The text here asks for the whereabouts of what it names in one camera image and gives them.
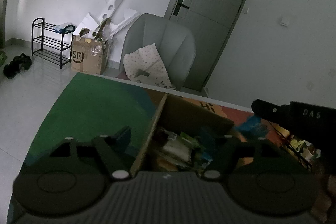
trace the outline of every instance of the gray chair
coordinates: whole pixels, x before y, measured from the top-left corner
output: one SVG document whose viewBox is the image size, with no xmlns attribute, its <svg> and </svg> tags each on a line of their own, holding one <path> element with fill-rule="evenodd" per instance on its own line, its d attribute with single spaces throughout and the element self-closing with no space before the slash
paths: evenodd
<svg viewBox="0 0 336 224">
<path fill-rule="evenodd" d="M 180 90 L 195 59 L 194 37 L 188 28 L 159 16 L 143 14 L 130 27 L 121 54 L 119 73 L 125 72 L 125 54 L 153 43 L 171 83 Z"/>
</svg>

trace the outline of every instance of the black door handle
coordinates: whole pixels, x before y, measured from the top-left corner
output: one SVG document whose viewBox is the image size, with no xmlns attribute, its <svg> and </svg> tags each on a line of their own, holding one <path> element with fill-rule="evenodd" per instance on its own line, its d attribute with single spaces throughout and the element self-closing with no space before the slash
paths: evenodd
<svg viewBox="0 0 336 224">
<path fill-rule="evenodd" d="M 176 4 L 176 7 L 175 7 L 175 10 L 173 12 L 173 16 L 177 16 L 179 14 L 179 11 L 180 11 L 180 8 L 183 7 L 183 8 L 186 8 L 186 9 L 189 9 L 190 7 L 182 4 L 183 0 L 178 0 L 177 1 L 177 4 Z"/>
</svg>

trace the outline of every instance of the cardboard box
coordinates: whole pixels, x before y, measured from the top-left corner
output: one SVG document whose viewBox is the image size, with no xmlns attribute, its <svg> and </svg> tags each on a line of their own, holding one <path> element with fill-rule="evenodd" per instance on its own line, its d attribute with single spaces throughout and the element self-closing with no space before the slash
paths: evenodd
<svg viewBox="0 0 336 224">
<path fill-rule="evenodd" d="M 111 46 L 101 39 L 73 37 L 72 69 L 78 72 L 101 75 L 107 65 Z"/>
<path fill-rule="evenodd" d="M 165 95 L 145 134 L 143 145 L 130 169 L 132 176 L 141 169 L 157 126 L 179 134 L 181 131 L 195 137 L 201 127 L 210 127 L 219 136 L 236 135 L 233 121 L 208 111 L 175 95 Z"/>
</svg>

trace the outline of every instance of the rack shelf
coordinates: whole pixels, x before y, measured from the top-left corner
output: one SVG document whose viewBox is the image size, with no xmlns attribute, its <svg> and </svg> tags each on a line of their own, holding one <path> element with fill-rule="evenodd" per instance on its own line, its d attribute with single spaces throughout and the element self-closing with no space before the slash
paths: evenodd
<svg viewBox="0 0 336 224">
<path fill-rule="evenodd" d="M 72 36 L 70 44 L 64 42 L 64 35 L 73 33 L 75 31 L 75 26 L 74 25 L 66 26 L 64 30 L 67 30 L 67 31 L 63 31 L 62 33 L 56 32 L 54 30 L 54 27 L 56 26 L 57 25 L 55 24 L 46 23 L 45 19 L 42 17 L 39 17 L 33 21 L 33 25 L 31 28 L 31 56 L 36 55 L 51 63 L 59 65 L 59 67 L 62 68 L 65 64 L 71 63 L 71 59 L 68 59 L 63 56 L 63 51 L 69 48 L 70 49 L 72 48 L 72 40 L 73 40 L 73 36 Z M 42 29 L 42 35 L 38 37 L 34 37 L 34 28 Z M 61 40 L 58 40 L 53 37 L 48 37 L 44 35 L 45 31 L 59 33 L 62 36 L 62 38 Z M 34 42 L 41 44 L 41 48 L 34 51 L 34 48 L 33 48 Z M 59 51 L 60 53 L 46 50 L 44 46 L 53 48 Z"/>
</svg>

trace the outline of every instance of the door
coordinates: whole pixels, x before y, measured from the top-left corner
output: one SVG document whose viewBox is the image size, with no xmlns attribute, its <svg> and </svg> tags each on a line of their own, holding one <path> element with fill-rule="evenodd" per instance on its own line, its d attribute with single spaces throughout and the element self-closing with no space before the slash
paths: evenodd
<svg viewBox="0 0 336 224">
<path fill-rule="evenodd" d="M 202 89 L 228 39 L 242 2 L 243 0 L 177 0 L 170 19 L 188 27 L 196 44 L 195 61 L 185 87 Z"/>
</svg>

